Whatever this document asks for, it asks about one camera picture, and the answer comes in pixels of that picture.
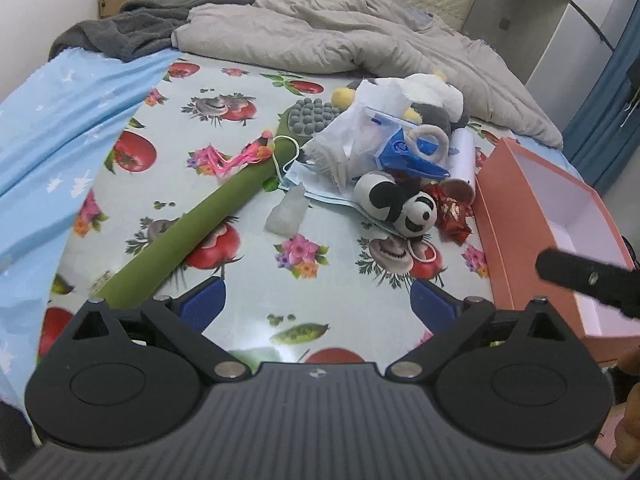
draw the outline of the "gray blanket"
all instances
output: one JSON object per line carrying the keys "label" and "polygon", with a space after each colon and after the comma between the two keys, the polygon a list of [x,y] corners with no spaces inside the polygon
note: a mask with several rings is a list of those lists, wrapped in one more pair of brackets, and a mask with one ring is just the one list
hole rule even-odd
{"label": "gray blanket", "polygon": [[471,114],[562,148],[562,135],[504,61],[437,16],[416,20],[391,0],[257,0],[204,5],[178,28],[184,52],[315,74],[363,68],[382,77],[444,72]]}
{"label": "gray blanket", "polygon": [[72,46],[122,61],[171,46],[172,32],[187,23],[189,11],[204,4],[251,5],[255,0],[130,0],[120,13],[76,23],[54,41],[49,59]]}

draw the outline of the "red candy wrapper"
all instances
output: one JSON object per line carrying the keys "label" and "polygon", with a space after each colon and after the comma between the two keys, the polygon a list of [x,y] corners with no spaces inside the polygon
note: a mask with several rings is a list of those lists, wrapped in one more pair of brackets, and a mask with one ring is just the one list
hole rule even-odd
{"label": "red candy wrapper", "polygon": [[446,196],[438,184],[426,186],[423,191],[430,194],[436,201],[438,209],[436,227],[458,245],[462,245],[472,233],[471,227],[466,224],[466,217],[473,216],[471,207]]}

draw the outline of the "person's hand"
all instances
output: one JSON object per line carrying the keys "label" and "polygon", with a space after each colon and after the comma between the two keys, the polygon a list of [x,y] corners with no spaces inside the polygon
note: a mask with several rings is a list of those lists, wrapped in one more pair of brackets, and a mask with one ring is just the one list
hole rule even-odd
{"label": "person's hand", "polygon": [[[622,354],[616,366],[626,374],[640,376],[640,348]],[[631,389],[626,399],[625,415],[614,432],[616,449],[611,460],[629,468],[640,458],[640,384]]]}

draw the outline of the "curtain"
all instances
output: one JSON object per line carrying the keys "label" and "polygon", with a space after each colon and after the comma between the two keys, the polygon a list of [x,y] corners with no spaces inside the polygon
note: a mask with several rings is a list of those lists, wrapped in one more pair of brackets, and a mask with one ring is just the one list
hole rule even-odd
{"label": "curtain", "polygon": [[620,176],[640,144],[640,108],[629,117],[625,111],[636,93],[626,71],[638,56],[640,0],[604,72],[562,133],[564,156],[601,195]]}

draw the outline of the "light blue bed sheet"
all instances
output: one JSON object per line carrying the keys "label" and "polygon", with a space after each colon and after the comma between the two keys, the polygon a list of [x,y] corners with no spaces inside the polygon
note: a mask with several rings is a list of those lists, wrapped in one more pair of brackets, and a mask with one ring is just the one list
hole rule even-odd
{"label": "light blue bed sheet", "polygon": [[178,55],[123,63],[65,50],[0,104],[0,397],[17,408],[74,218],[127,121]]}

